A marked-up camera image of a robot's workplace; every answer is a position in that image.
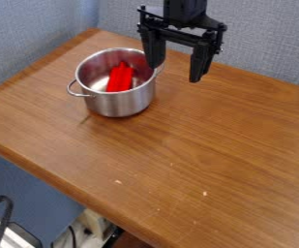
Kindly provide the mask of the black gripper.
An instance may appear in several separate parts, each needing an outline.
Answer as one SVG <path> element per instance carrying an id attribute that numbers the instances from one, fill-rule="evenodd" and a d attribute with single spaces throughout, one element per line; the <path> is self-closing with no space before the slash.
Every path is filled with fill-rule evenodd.
<path id="1" fill-rule="evenodd" d="M 163 6 L 141 5 L 137 31 L 148 65 L 157 68 L 165 59 L 165 42 L 193 47 L 189 82 L 207 74 L 219 54 L 227 25 L 207 15 L 207 0 L 163 0 Z"/>

